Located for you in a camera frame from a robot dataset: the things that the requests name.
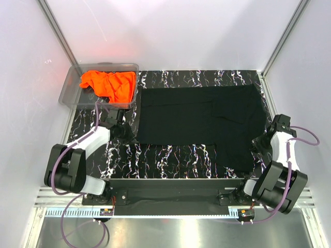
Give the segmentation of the black t shirt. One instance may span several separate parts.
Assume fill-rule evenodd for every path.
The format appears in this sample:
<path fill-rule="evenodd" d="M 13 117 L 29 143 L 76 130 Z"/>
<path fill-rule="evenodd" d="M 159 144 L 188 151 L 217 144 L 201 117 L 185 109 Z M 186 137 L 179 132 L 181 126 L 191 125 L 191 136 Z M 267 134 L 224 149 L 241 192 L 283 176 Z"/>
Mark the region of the black t shirt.
<path fill-rule="evenodd" d="M 254 85 L 141 91 L 137 140 L 151 145 L 215 145 L 216 163 L 251 172 L 251 142 L 267 116 Z"/>

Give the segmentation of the clear plastic bin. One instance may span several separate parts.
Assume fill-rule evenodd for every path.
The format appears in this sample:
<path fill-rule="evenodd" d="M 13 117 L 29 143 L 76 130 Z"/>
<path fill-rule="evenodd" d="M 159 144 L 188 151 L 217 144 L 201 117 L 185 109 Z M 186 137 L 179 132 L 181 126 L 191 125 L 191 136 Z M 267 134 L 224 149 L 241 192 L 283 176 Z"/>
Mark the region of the clear plastic bin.
<path fill-rule="evenodd" d="M 91 70 L 100 72 L 134 72 L 136 82 L 139 80 L 139 66 L 134 63 L 97 63 L 97 64 L 77 64 L 69 68 L 66 79 L 64 81 L 62 91 L 59 96 L 59 103 L 69 107 L 70 109 L 93 109 L 95 102 L 105 101 L 108 98 L 100 98 L 95 95 L 94 90 L 89 87 L 83 89 L 80 87 L 81 76 Z"/>

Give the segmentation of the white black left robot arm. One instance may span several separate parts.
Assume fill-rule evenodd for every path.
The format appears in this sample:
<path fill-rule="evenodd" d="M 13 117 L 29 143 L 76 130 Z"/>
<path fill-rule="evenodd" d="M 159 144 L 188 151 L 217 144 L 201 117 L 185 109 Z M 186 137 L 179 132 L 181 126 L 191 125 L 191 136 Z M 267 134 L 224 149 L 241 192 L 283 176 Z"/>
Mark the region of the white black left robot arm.
<path fill-rule="evenodd" d="M 57 195 L 83 194 L 105 205 L 114 199 L 110 183 L 86 173 L 87 159 L 112 140 L 128 144 L 135 140 L 130 124 L 124 120 L 125 110 L 108 110 L 105 121 L 95 125 L 80 138 L 51 148 L 44 184 Z"/>

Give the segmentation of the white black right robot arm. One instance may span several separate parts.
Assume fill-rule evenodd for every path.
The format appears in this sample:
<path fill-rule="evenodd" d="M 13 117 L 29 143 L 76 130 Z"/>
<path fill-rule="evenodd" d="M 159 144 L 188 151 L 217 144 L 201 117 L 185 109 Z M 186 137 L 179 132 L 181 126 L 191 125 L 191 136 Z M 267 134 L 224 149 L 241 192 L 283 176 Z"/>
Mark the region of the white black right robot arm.
<path fill-rule="evenodd" d="M 308 176 L 299 171 L 295 159 L 296 131 L 290 127 L 290 117 L 276 115 L 267 131 L 252 140 L 254 150 L 261 155 L 266 169 L 258 180 L 247 179 L 235 191 L 235 199 L 246 205 L 253 199 L 288 214 L 308 182 Z"/>

